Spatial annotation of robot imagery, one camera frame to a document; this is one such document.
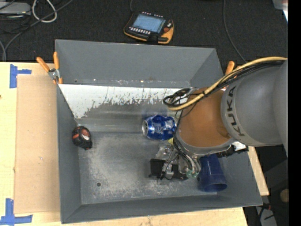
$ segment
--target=gray metal tray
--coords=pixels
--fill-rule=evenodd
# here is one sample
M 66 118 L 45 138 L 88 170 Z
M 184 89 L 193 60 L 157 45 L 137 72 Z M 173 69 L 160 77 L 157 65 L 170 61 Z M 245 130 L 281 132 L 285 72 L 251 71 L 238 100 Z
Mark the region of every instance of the gray metal tray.
M 220 159 L 227 189 L 198 190 L 196 179 L 159 185 L 148 162 L 162 142 L 142 135 L 145 117 L 172 115 L 162 97 L 222 77 L 213 48 L 56 40 L 63 85 L 57 87 L 62 223 L 261 205 L 246 153 Z M 84 125 L 93 148 L 71 132 Z

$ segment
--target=blue plastic cup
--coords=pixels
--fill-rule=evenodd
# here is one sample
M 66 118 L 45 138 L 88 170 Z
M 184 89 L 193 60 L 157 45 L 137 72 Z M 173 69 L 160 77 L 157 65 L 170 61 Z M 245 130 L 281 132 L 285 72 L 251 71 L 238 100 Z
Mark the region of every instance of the blue plastic cup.
M 206 193 L 219 192 L 227 188 L 227 181 L 216 154 L 199 159 L 199 188 Z

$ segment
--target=clamp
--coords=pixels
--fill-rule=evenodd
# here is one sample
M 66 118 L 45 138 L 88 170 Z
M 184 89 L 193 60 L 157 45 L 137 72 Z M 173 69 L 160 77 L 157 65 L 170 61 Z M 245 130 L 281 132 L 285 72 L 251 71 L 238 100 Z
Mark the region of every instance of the clamp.
M 37 57 L 37 62 L 43 67 L 43 69 L 49 74 L 49 76 L 53 79 L 54 84 L 56 84 L 56 81 L 58 84 L 63 83 L 63 78 L 60 74 L 60 64 L 57 57 L 57 52 L 53 53 L 53 61 L 55 64 L 55 68 L 50 69 L 49 66 L 45 63 L 45 61 L 41 57 Z

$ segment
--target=white cable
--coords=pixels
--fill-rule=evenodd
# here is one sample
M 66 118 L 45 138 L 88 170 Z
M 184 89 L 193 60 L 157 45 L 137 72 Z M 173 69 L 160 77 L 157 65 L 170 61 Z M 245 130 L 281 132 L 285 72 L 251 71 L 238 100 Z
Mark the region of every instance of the white cable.
M 37 4 L 37 1 L 38 0 L 34 0 L 34 2 L 33 2 L 33 4 L 32 4 L 32 14 L 33 14 L 33 16 L 37 19 L 37 20 L 39 20 L 40 18 L 36 15 L 36 13 L 35 13 L 35 11 L 34 11 L 34 9 L 35 9 L 35 7 L 36 7 L 36 4 Z M 53 6 L 53 4 L 51 3 L 51 1 L 50 0 L 46 0 L 48 3 L 49 3 L 49 5 L 51 6 L 51 8 L 54 10 L 54 11 L 56 11 L 56 9 L 55 9 L 55 7 Z M 51 20 L 41 20 L 41 22 L 43 22 L 43 23 L 52 23 L 53 21 L 55 21 L 56 20 L 56 18 L 57 18 L 57 12 L 55 12 L 54 13 L 54 18 L 53 19 L 51 19 Z

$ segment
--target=crushed soda can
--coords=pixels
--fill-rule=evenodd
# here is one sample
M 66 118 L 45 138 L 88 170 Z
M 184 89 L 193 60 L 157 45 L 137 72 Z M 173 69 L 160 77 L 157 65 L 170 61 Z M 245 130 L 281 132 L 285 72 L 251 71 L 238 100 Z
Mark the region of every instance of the crushed soda can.
M 152 140 L 169 140 L 175 129 L 176 122 L 171 116 L 154 115 L 142 122 L 143 135 Z

